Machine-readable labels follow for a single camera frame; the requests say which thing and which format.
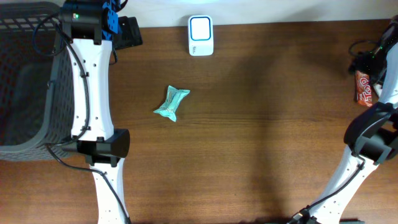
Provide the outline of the teal wet wipes packet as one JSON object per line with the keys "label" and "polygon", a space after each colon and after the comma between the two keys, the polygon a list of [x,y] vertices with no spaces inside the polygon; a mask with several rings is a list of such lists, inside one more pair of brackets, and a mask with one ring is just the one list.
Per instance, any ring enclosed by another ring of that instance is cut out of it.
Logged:
{"label": "teal wet wipes packet", "polygon": [[177,121],[176,111],[181,103],[181,101],[190,93],[190,90],[180,90],[169,85],[167,87],[167,94],[164,103],[154,110],[165,118],[170,119],[173,122]]}

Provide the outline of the white bamboo print tube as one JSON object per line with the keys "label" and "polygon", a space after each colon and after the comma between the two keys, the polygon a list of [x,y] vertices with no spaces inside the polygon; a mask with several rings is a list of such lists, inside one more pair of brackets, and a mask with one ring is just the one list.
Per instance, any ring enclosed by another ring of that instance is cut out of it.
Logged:
{"label": "white bamboo print tube", "polygon": [[374,84],[374,85],[373,85],[373,89],[374,89],[374,91],[375,91],[377,97],[379,98],[380,95],[381,95],[381,93],[382,93],[382,85],[380,85],[380,84]]}

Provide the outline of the white barcode scanner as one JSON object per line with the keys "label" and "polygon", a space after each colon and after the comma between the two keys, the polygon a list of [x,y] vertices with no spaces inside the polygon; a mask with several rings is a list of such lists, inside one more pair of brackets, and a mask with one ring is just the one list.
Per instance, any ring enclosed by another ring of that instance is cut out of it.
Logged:
{"label": "white barcode scanner", "polygon": [[188,49],[193,57],[213,54],[213,19],[210,16],[194,15],[188,18]]}

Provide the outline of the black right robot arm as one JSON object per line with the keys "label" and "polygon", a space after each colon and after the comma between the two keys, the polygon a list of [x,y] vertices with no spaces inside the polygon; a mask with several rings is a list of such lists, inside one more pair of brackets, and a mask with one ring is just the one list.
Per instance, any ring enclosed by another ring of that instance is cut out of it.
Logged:
{"label": "black right robot arm", "polygon": [[379,99],[345,132],[341,162],[320,197],[289,223],[339,223],[364,180],[397,155],[397,18],[393,17],[370,51],[353,54],[351,72],[380,85]]}

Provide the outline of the dark grey plastic basket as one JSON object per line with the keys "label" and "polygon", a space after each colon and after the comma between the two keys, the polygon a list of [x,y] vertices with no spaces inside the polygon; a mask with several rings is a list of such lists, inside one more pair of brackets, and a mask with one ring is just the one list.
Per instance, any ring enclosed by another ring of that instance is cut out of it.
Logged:
{"label": "dark grey plastic basket", "polygon": [[46,22],[58,12],[51,2],[1,5],[1,160],[51,159],[45,145],[70,137],[73,123],[73,76],[66,50],[54,57],[38,54],[59,48],[62,40]]}

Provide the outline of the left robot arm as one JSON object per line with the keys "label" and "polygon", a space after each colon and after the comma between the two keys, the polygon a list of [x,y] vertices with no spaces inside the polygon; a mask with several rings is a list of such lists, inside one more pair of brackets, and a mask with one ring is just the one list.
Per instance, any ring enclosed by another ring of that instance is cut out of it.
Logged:
{"label": "left robot arm", "polygon": [[135,17],[120,17],[126,1],[65,1],[62,36],[71,59],[74,115],[67,151],[84,155],[93,175],[98,223],[130,223],[124,201],[123,166],[130,146],[127,129],[116,129],[109,105],[109,66],[116,51],[142,45]]}

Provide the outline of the red orange chocolate bar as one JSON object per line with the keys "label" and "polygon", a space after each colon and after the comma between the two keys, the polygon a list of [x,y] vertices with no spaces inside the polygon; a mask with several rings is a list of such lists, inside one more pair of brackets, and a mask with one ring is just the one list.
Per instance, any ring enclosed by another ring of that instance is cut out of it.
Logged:
{"label": "red orange chocolate bar", "polygon": [[369,84],[369,76],[365,73],[356,71],[356,101],[358,104],[371,107],[373,105],[372,88]]}

